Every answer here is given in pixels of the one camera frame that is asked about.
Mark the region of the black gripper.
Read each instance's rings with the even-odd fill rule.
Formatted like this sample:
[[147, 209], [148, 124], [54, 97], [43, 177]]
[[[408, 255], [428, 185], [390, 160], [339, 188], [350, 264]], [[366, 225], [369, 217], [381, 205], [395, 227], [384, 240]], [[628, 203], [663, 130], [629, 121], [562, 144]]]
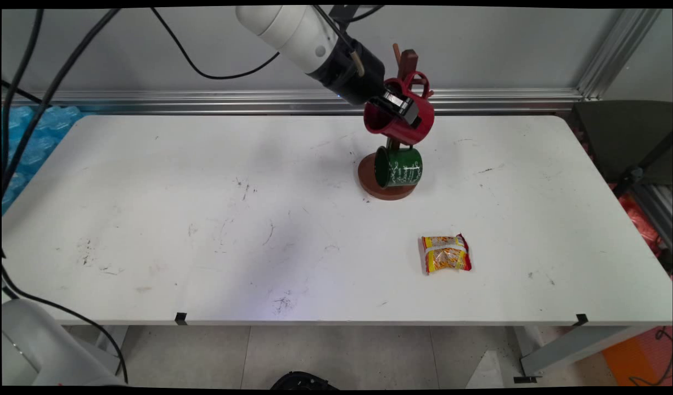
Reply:
[[351, 105], [363, 105], [369, 100], [379, 109], [404, 120], [410, 128], [417, 128], [421, 122], [417, 102], [404, 95], [386, 91], [384, 84], [385, 67], [379, 58], [354, 38], [347, 42], [356, 50], [364, 68], [364, 75], [357, 72], [344, 40], [338, 39], [326, 60], [309, 77], [314, 78]]

